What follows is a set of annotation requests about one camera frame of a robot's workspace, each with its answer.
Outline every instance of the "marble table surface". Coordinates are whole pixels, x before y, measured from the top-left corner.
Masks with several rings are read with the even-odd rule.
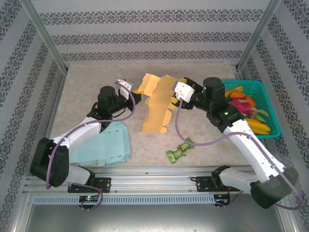
[[[206,77],[217,76],[223,80],[234,79],[230,63],[186,63],[186,64],[116,64],[116,65],[71,65],[64,84],[51,138],[67,132],[79,124],[90,112],[97,101],[101,87],[110,85],[117,89],[117,79],[130,79],[139,85],[146,73],[159,77],[171,75],[176,78],[189,77],[202,84]],[[228,139],[207,147],[195,147],[188,150],[171,164],[165,151],[176,150],[182,143],[175,130],[176,111],[172,111],[172,120],[164,134],[142,133],[141,128],[147,114],[145,98],[137,105],[135,114],[123,124],[128,127],[131,155],[125,164],[114,166],[220,166],[249,165],[238,148]],[[190,137],[196,143],[208,142],[220,138],[222,134],[206,118],[206,113],[193,109],[182,110],[179,128],[184,137]]]

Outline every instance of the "teal basket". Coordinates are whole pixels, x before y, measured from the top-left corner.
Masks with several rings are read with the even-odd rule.
[[[225,90],[231,90],[242,86],[243,93],[250,95],[256,102],[256,108],[265,110],[270,117],[262,116],[266,120],[266,124],[271,128],[270,134],[257,134],[259,139],[277,138],[281,135],[281,130],[276,119],[274,110],[271,107],[264,85],[259,81],[222,81]]]

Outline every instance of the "patterned wall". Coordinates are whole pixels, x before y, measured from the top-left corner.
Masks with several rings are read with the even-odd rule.
[[[301,231],[309,231],[308,54],[309,1],[283,0],[243,70],[246,79],[264,83],[281,126],[279,138],[266,140],[269,150],[299,172]]]
[[[269,0],[34,0],[68,64],[236,64]]]
[[[17,0],[0,1],[0,232],[47,132],[62,74]]]

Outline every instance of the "blue folded paper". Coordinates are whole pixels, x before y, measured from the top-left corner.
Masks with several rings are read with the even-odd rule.
[[[73,152],[70,164],[88,166],[98,162],[98,166],[125,162],[130,156],[127,127],[120,122],[112,122],[102,133],[92,137]]]

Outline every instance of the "ventilation slots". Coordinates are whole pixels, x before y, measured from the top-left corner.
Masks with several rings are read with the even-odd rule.
[[[78,204],[79,196],[38,196],[34,204]],[[214,203],[212,194],[167,196],[116,196],[105,195],[102,204],[206,204]]]

